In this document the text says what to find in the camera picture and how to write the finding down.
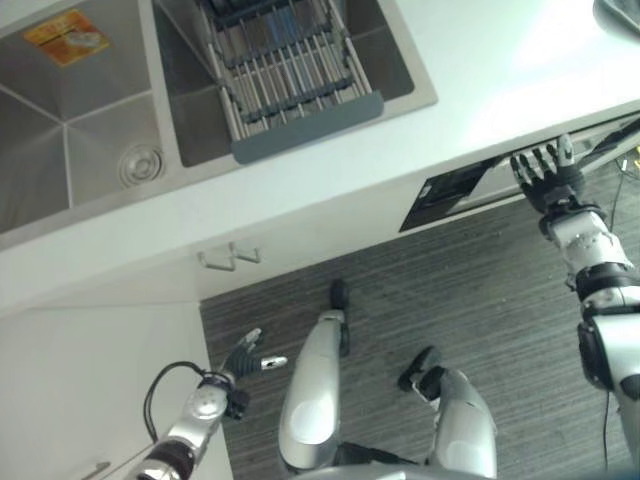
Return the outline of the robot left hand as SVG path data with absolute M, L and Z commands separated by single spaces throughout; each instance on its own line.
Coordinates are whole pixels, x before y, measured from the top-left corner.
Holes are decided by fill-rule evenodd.
M 264 340 L 264 331 L 254 328 L 234 346 L 220 366 L 220 370 L 236 380 L 263 371 L 275 370 L 288 363 L 285 356 L 257 357 L 254 350 Z

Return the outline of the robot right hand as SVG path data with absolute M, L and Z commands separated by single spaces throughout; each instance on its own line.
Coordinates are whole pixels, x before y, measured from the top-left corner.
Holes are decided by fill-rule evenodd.
M 585 189 L 585 178 L 576 163 L 570 136 L 560 135 L 545 149 L 546 154 L 540 148 L 532 150 L 537 168 L 522 153 L 510 158 L 516 183 L 531 206 L 541 214 L 555 206 L 579 200 Z

